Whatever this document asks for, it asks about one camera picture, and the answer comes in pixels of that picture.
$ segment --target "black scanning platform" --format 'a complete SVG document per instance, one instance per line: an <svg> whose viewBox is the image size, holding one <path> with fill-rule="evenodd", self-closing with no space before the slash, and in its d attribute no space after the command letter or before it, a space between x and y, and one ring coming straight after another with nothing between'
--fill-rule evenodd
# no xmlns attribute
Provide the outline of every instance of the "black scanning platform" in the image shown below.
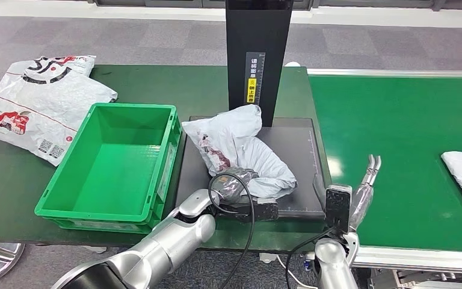
<svg viewBox="0 0 462 289"><path fill-rule="evenodd" d="M190 117L190 120L205 117ZM289 195L277 199L280 219L323 220L313 181L317 190L325 192L322 166L314 136L312 119L279 117L273 126L263 127L257 137L284 161L295 175L298 187ZM189 137L185 138L176 206L200 188L207 188L210 175L205 162Z"/></svg>

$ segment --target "black cable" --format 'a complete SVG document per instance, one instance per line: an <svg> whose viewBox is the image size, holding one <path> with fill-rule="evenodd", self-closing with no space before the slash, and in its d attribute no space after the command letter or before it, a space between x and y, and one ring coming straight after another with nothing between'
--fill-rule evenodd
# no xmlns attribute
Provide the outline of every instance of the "black cable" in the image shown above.
<svg viewBox="0 0 462 289"><path fill-rule="evenodd" d="M219 205L217 205L215 203L214 198L212 197L213 184L214 184L215 180L220 176L231 176L231 177L235 178L244 187L244 190L245 190L245 192L247 193L247 196L248 196L248 200L250 201L250 231L248 233L247 244L245 244L245 248L244 248L244 250L242 252L242 255L238 259L238 262L236 262L233 270L231 270L231 273L229 273L229 275L227 276L224 283L222 283L222 285L220 286L220 289L223 289L224 287L226 287L227 283L229 283L229 281L231 280L231 277L233 277L233 275L236 273L236 270L238 269L238 266L240 265L243 258L245 257L245 254L248 251L248 248L250 246L250 242L252 241L252 235L254 234L254 219L256 218L256 216L254 215L254 203L252 202L252 195L250 194L250 191L248 190L247 185L245 184L244 181L242 181L242 179L239 176L235 175L234 173L225 173L225 172L224 173L218 173L210 180L210 183L208 184L208 196L210 197L210 201L212 202L212 204L222 212L225 212L225 213L228 213L228 214L237 214L237 212L228 211L228 210L225 210L225 209L222 209L221 207L219 207Z"/></svg>
<svg viewBox="0 0 462 289"><path fill-rule="evenodd" d="M289 260L291 259L291 256L300 248L302 248L303 246L311 243L311 242L314 242L314 241L317 241L319 239L321 239L323 236L327 235L328 233L330 233L332 230L334 230L334 228L328 228L326 229L325 231L323 231L322 233L310 238L309 240L303 242L303 243L300 243L299 245L297 245L296 247L293 248L293 250L289 251L289 254L288 254L288 258L286 260L286 269L285 269L285 277L286 277L286 284L288 285L288 289L291 289L291 286L289 285L289 275L288 275L288 270L289 270Z"/></svg>

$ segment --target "black vertical panel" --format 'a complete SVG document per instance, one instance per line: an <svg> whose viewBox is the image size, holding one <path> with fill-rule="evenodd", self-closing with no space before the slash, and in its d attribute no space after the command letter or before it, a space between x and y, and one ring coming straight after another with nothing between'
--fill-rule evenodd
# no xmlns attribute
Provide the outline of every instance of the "black vertical panel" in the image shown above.
<svg viewBox="0 0 462 289"><path fill-rule="evenodd" d="M292 0L226 0L229 110L248 104L248 52L265 54L259 106L263 126L272 126L288 39Z"/></svg>

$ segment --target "silver bracket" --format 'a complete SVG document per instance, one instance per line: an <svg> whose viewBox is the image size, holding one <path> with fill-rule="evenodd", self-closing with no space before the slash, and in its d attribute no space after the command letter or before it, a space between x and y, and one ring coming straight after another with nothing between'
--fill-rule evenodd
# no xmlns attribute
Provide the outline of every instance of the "silver bracket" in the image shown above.
<svg viewBox="0 0 462 289"><path fill-rule="evenodd" d="M454 273L415 270L373 269L368 280L370 289L408 289L426 281L456 279Z"/></svg>

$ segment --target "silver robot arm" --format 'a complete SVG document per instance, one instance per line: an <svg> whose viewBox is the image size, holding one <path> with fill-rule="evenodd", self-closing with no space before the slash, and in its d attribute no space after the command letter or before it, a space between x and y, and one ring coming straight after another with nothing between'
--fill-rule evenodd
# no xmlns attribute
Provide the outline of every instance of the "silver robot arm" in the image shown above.
<svg viewBox="0 0 462 289"><path fill-rule="evenodd" d="M351 266L359 249L357 233L343 235L349 249L348 256L343 244L333 238L324 238L316 242L315 255L319 262L320 289L358 289Z"/></svg>
<svg viewBox="0 0 462 289"><path fill-rule="evenodd" d="M212 197L219 204L216 192L212 191ZM212 237L215 219L203 213L211 204L208 189L195 191L134 247L72 269L52 289L154 287Z"/></svg>

